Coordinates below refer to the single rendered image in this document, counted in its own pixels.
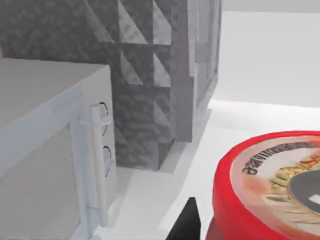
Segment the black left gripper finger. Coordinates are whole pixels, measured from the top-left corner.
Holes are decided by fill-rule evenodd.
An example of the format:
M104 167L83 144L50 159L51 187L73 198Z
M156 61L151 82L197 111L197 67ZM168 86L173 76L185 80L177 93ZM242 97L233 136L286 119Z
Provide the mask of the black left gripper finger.
M196 198L189 197L166 240L200 240L201 219Z

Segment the red round tub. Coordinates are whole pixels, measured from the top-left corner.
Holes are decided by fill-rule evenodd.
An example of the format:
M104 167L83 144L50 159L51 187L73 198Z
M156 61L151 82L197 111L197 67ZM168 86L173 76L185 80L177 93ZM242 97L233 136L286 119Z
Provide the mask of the red round tub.
M271 132L231 148L212 207L224 240L320 240L320 131Z

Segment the white microwave knob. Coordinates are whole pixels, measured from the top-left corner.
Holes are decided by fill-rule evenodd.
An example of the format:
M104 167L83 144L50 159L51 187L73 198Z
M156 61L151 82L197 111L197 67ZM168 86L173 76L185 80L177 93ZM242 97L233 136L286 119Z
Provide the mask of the white microwave knob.
M103 147L103 161L104 161L104 176L107 177L113 164L112 153L108 146Z
M108 125L112 122L111 118L109 116L109 109L106 105L105 102L101 101L99 103L99 107L100 107L100 115L101 115L101 135L104 136L107 129L108 129Z

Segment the grey cabinet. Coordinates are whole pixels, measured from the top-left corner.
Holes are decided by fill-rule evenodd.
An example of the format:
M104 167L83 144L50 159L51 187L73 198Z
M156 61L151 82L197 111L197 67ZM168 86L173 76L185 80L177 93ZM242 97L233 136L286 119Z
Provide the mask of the grey cabinet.
M108 65L116 164L157 171L216 88L222 1L0 0L0 53Z

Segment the pale microwave oven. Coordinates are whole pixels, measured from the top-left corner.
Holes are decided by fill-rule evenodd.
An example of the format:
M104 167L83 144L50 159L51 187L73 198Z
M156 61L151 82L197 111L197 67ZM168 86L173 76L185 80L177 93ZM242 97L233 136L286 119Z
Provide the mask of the pale microwave oven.
M102 240L90 106L105 102L107 224L117 194L108 65L0 58L0 240Z

